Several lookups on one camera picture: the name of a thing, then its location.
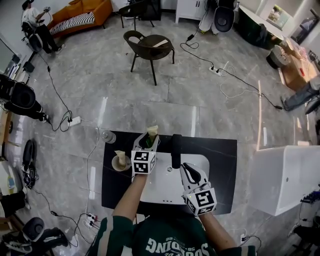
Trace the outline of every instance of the black marble tabletop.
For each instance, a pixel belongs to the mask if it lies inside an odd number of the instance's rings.
[[[116,141],[105,144],[102,174],[102,206],[114,209],[131,184],[132,169],[115,171],[111,165],[115,151],[124,151],[131,158],[134,141],[141,133],[113,131]],[[170,135],[159,135],[157,152],[171,153]],[[237,172],[237,141],[234,139],[182,137],[181,153],[205,156],[210,164],[209,181],[214,187],[217,206],[215,215],[231,212]],[[186,205],[140,202],[138,214],[168,215],[171,217],[191,215]]]

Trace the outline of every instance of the white cube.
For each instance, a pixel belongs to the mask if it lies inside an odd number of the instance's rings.
[[[156,152],[132,150],[131,164],[133,174],[150,174],[156,165]]]
[[[212,212],[217,205],[214,188],[183,195],[183,199],[195,216]]]

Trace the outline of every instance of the dark green shirt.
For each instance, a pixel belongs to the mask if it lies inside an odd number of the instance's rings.
[[[88,255],[96,256],[99,240],[107,222],[101,222],[96,241]],[[194,217],[155,218],[149,217],[133,225],[126,217],[113,217],[107,256],[121,256],[123,248],[132,248],[134,256],[216,256],[210,246],[199,220]],[[254,246],[236,247],[222,251],[222,256],[254,256]]]

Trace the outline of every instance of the gray pants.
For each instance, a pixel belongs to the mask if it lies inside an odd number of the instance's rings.
[[[308,82],[303,88],[298,90],[294,95],[292,95],[290,98],[287,98],[282,103],[285,110],[291,111],[306,103],[318,94],[319,90],[313,89],[310,85],[310,82]]]

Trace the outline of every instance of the orange sofa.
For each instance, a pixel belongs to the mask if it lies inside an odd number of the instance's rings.
[[[111,0],[73,0],[52,15],[47,27],[54,38],[96,26],[105,28],[112,11]]]

